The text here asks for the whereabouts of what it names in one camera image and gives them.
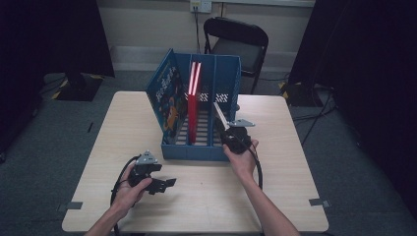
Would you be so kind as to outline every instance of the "light wood surface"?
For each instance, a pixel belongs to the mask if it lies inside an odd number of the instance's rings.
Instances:
[[[285,100],[280,96],[239,95],[236,119],[256,123],[249,135],[264,171],[264,191],[299,231],[323,232],[328,220]],[[259,232],[260,223],[228,162],[164,160],[162,132],[141,91],[119,91],[110,104],[62,227],[85,232],[108,209],[110,190],[131,157],[147,149],[162,164],[152,177],[177,178],[164,194],[145,194],[119,222],[122,232]]]

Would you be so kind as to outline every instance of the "blue box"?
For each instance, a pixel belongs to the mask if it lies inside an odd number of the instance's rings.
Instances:
[[[165,159],[228,161],[223,153],[218,132],[214,128],[213,103],[216,101],[226,120],[235,120],[241,79],[241,62],[237,56],[175,53],[181,80],[188,91],[193,61],[202,62],[201,94],[197,141],[189,145],[187,119],[175,144],[162,142]]]

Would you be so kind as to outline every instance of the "person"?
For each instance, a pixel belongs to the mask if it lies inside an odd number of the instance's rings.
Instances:
[[[255,151],[258,144],[259,142],[257,140],[252,140],[251,150]],[[265,235],[300,235],[292,222],[278,209],[256,183],[253,176],[256,163],[252,154],[248,150],[242,154],[235,154],[230,151],[227,145],[223,145],[223,151],[230,160],[233,172],[245,189]],[[127,168],[123,174],[122,181],[128,178],[132,168],[133,165]],[[124,181],[119,187],[113,205],[92,226],[86,236],[110,234],[114,225],[127,215],[133,204],[142,198],[145,188],[150,183],[151,179],[147,178],[132,188],[127,181]]]

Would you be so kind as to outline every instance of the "power outlet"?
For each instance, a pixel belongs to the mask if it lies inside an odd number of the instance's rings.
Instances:
[[[190,0],[190,12],[211,13],[211,1],[209,0]]]

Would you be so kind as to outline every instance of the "black chair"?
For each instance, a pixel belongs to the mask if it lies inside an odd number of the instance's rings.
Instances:
[[[210,18],[204,25],[205,54],[237,55],[242,63],[242,76],[254,78],[251,94],[254,93],[268,48],[268,36],[258,26],[227,18]],[[218,38],[213,48],[209,36]]]

